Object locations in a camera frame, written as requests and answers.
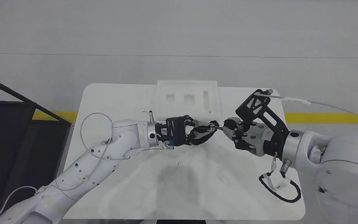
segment cable clip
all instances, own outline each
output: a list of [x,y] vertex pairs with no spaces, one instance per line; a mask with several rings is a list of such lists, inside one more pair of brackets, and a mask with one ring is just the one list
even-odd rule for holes
[[275,156],[272,158],[270,174],[272,174],[276,170],[276,167],[277,167],[276,158],[277,158],[277,152],[275,152]]

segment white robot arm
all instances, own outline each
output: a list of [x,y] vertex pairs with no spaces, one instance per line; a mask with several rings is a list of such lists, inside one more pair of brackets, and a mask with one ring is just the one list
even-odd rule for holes
[[[270,175],[259,177],[273,195],[294,203],[301,197],[298,186],[285,175],[294,168],[310,177],[321,212],[330,223],[356,223],[358,220],[358,133],[322,136],[318,133],[289,131],[268,104],[271,91],[256,90],[235,112],[240,118],[228,118],[222,130],[239,150],[256,156],[270,155],[282,161],[280,173],[298,190],[295,199],[279,195],[284,185],[273,186]],[[254,122],[261,119],[264,123]]]
[[[36,195],[8,209],[0,216],[0,223],[59,223],[78,200],[119,167],[121,160],[158,146],[151,112],[150,122],[120,120],[113,125],[112,138],[91,147]],[[139,128],[147,136],[143,142]]]
[[[199,122],[188,115],[168,118],[166,124],[156,123],[152,111],[149,118],[149,122],[114,122],[110,139],[89,148],[48,186],[5,211],[0,216],[0,224],[59,223],[78,200],[119,167],[121,160],[157,147],[158,141],[162,141],[167,148],[202,144],[216,132],[213,126],[219,126],[217,122]],[[185,132],[188,125],[194,127],[189,134]],[[140,129],[144,133],[142,142]]]

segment small object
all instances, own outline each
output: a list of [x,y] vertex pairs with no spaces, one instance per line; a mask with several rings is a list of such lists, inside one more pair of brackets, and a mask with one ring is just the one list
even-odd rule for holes
[[282,166],[280,168],[280,173],[282,174],[286,174],[287,171],[289,170],[290,166],[291,166],[292,162],[289,159],[285,159],[284,162],[282,163]]
[[291,132],[290,135],[294,138],[297,138],[298,136],[300,136],[299,133],[297,133],[297,132]]
[[270,88],[270,89],[267,90],[267,92],[268,92],[268,93],[267,93],[268,95],[271,95],[271,94],[274,93],[274,90]]
[[322,153],[325,153],[326,147],[325,147],[325,146],[322,146],[321,148],[319,148],[319,150],[320,150]]

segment white table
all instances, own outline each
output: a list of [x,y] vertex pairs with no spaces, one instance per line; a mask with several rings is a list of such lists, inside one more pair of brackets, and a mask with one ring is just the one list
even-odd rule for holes
[[[222,124],[224,118],[236,116],[235,109],[255,89],[219,87],[223,118],[218,122]],[[156,85],[87,86],[65,169],[85,151],[79,128],[86,115],[103,112],[113,121],[148,120],[142,111],[153,110],[155,117],[156,110],[150,105],[154,93]],[[269,106],[285,121],[280,100],[272,99]],[[88,145],[109,135],[110,124],[101,116],[93,116],[84,124],[83,136]],[[258,181],[261,174],[270,170],[271,160],[270,156],[256,157],[235,149],[220,131],[200,146],[145,151],[122,161],[112,175],[83,197],[64,218],[299,220],[305,214],[303,199],[294,204],[282,202]],[[288,176],[299,183],[295,170],[290,169]],[[291,187],[280,194],[288,198],[296,196]]]

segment wire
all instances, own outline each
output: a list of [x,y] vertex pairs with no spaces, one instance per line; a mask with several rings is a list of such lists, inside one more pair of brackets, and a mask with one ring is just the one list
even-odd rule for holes
[[[271,173],[270,173],[270,172],[267,172],[266,175],[267,175],[267,176],[271,176]],[[284,198],[284,197],[278,195],[278,194],[277,194],[276,192],[274,192],[273,190],[271,190],[271,189],[269,188],[269,186],[267,186],[267,184],[263,181],[263,179],[264,179],[264,176],[263,176],[263,174],[262,174],[262,175],[258,178],[258,180],[260,181],[260,183],[261,183],[271,194],[273,194],[274,196],[276,196],[276,197],[279,198],[280,200],[283,200],[284,202],[287,202],[287,203],[295,203],[295,202],[297,202],[297,201],[301,198],[301,196],[302,196],[301,190],[300,190],[299,186],[298,186],[295,182],[293,182],[293,180],[290,180],[290,184],[295,187],[295,189],[296,189],[296,191],[297,191],[297,196],[296,196],[294,199],[286,199],[286,198]]]
[[[96,156],[96,155],[94,155],[94,154],[91,152],[91,150],[86,146],[86,144],[85,144],[85,142],[84,142],[84,140],[83,140],[83,136],[82,136],[82,128],[83,128],[84,121],[86,121],[87,118],[89,118],[90,116],[95,115],[95,114],[103,115],[103,116],[105,116],[105,117],[111,122],[111,137],[109,138],[109,141],[108,141],[108,143],[106,144],[106,147],[105,147],[105,149],[104,149],[104,151],[103,151],[101,157]],[[84,148],[89,152],[89,154],[91,154],[92,156],[94,156],[94,157],[96,157],[96,158],[99,158],[99,159],[101,159],[101,160],[105,160],[105,158],[104,158],[103,156],[104,156],[104,154],[105,154],[105,152],[106,152],[108,146],[110,145],[111,140],[113,139],[113,133],[114,133],[114,124],[113,124],[112,119],[111,119],[108,115],[106,115],[106,114],[104,114],[104,113],[101,113],[101,112],[95,112],[95,113],[92,113],[92,114],[88,114],[88,115],[84,118],[84,120],[82,121],[81,127],[80,127],[80,129],[79,129],[79,137],[81,138],[81,142],[82,142]],[[129,158],[111,158],[110,160],[127,160],[127,159],[129,159]]]
[[311,102],[312,104],[318,104],[318,105],[323,105],[323,106],[330,106],[330,107],[332,107],[332,108],[336,108],[336,109],[338,109],[338,110],[342,110],[342,111],[345,111],[345,112],[347,112],[347,113],[357,115],[357,114],[354,113],[354,112],[351,112],[351,111],[349,111],[349,110],[345,110],[345,109],[343,109],[343,108],[339,108],[339,107],[336,107],[336,106],[333,106],[333,105],[324,104],[324,103],[322,103],[322,102],[317,102],[317,101],[310,101],[310,102]]
[[[85,122],[90,116],[95,115],[95,114],[103,115],[103,116],[105,116],[105,117],[111,122],[111,136],[110,136],[110,138],[108,139],[108,142],[106,143],[106,147],[105,147],[105,149],[103,150],[103,153],[102,153],[101,157],[100,157],[100,156],[96,156],[96,155],[94,155],[94,154],[91,152],[91,150],[86,146],[86,144],[85,144],[85,142],[84,142],[84,140],[83,140],[83,136],[82,136],[82,128],[83,128],[84,122]],[[80,136],[81,142],[82,142],[83,146],[85,147],[85,149],[87,150],[87,152],[88,152],[91,156],[94,156],[95,158],[98,158],[98,159],[99,159],[99,161],[98,161],[96,167],[95,167],[95,168],[92,170],[92,172],[88,175],[88,179],[89,179],[89,178],[91,177],[91,175],[97,170],[97,168],[98,168],[98,166],[100,165],[101,161],[102,161],[102,160],[105,160],[104,155],[105,155],[105,153],[106,153],[106,151],[107,151],[107,149],[108,149],[108,146],[110,145],[111,140],[113,140],[113,135],[114,135],[114,122],[112,121],[112,119],[111,119],[108,115],[106,115],[106,114],[104,114],[104,113],[95,112],[95,113],[88,114],[88,115],[84,118],[84,120],[82,121],[81,127],[80,127],[80,129],[79,129],[79,136]],[[164,148],[149,148],[149,149],[142,150],[142,151],[148,151],[148,150],[163,150],[163,149],[164,149]],[[130,159],[130,156],[129,156],[128,158],[110,158],[109,160],[128,160],[128,159]],[[75,187],[73,187],[73,188],[70,188],[70,189],[61,189],[61,188],[58,186],[57,179],[55,179],[55,183],[56,183],[56,186],[55,186],[55,185],[48,185],[48,186],[46,186],[46,188],[49,187],[49,186],[52,186],[52,187],[54,187],[54,188],[59,189],[59,190],[64,194],[64,192],[69,192],[69,191],[71,191],[71,190],[74,190],[74,189],[78,188],[79,186],[81,186],[81,185],[84,183],[84,181],[82,181],[80,184],[78,184],[77,186],[75,186]]]
[[20,189],[22,189],[22,188],[31,188],[31,189],[35,190],[35,194],[37,193],[37,189],[34,188],[33,186],[21,186],[21,187],[15,189],[15,190],[13,190],[13,191],[11,192],[11,194],[9,194],[9,196],[6,198],[6,200],[5,200],[5,202],[4,202],[4,205],[2,206],[2,208],[1,208],[1,210],[0,210],[0,214],[2,214],[2,212],[4,211],[5,206],[6,206],[6,204],[7,204],[7,201],[10,199],[10,197],[11,197],[15,192],[17,192],[18,190],[20,190]]
[[309,100],[304,100],[304,99],[299,99],[299,98],[290,98],[290,97],[283,97],[283,96],[271,96],[271,95],[265,95],[265,94],[255,94],[256,96],[264,96],[264,97],[269,97],[269,98],[276,98],[276,99],[282,99],[282,100],[287,100],[287,101],[291,101],[291,102],[300,102],[300,103],[304,103],[304,104],[318,104],[318,105],[323,105],[323,106],[329,106],[330,108],[335,108],[338,110],[342,110],[344,112],[350,113],[350,114],[354,114],[357,115],[356,113],[349,111],[349,110],[345,110],[343,108],[339,108],[338,106],[334,106],[331,104],[325,104],[323,102],[319,102],[319,101],[309,101]]

